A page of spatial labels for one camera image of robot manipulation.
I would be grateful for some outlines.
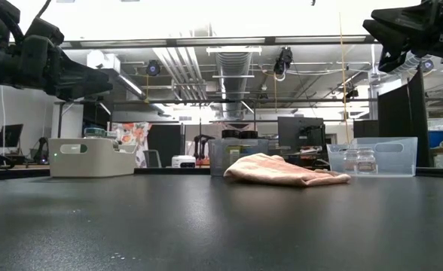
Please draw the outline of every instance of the cloth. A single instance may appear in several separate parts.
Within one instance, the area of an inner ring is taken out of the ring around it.
[[[309,187],[323,184],[346,184],[347,174],[324,170],[312,171],[285,162],[282,157],[253,154],[242,157],[231,165],[224,177],[234,181],[251,181],[265,184],[281,184]]]

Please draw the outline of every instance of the desk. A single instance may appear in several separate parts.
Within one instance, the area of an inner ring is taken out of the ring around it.
[[[0,269],[443,270],[443,178],[0,181]]]

